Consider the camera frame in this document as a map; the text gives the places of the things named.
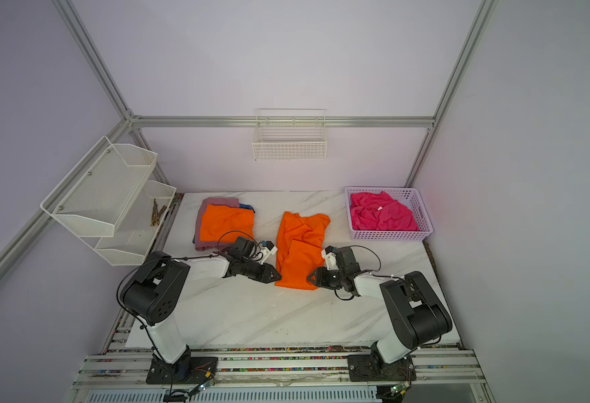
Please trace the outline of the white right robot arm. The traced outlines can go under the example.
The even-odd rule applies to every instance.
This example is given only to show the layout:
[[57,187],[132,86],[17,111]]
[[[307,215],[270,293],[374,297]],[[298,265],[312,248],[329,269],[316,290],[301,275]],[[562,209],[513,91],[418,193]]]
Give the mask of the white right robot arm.
[[424,344],[439,342],[454,327],[448,310],[419,271],[398,277],[320,267],[307,277],[307,282],[382,302],[392,330],[375,343],[374,355],[384,364],[394,364]]

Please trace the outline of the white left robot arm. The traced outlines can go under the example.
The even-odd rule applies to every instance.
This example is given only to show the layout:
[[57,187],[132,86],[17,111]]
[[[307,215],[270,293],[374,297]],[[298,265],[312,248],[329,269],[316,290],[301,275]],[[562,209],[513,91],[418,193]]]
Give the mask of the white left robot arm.
[[189,347],[174,316],[186,281],[237,275],[263,284],[282,278],[274,266],[239,254],[174,258],[157,251],[119,287],[117,302],[141,322],[157,357],[174,365],[188,357]]

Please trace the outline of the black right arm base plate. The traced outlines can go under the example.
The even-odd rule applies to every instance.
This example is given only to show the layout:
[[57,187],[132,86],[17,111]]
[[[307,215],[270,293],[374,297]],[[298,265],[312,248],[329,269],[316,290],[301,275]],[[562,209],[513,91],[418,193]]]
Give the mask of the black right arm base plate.
[[410,356],[387,364],[370,354],[352,354],[347,357],[352,382],[410,381],[417,379],[415,364]]

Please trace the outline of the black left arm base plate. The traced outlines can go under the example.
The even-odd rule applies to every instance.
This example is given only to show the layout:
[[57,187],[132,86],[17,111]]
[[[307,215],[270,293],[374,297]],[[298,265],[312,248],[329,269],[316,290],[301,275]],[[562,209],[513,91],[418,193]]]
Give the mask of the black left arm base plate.
[[195,384],[201,385],[214,377],[219,359],[216,357],[188,357],[175,364],[167,364],[152,356],[147,373],[148,385]]

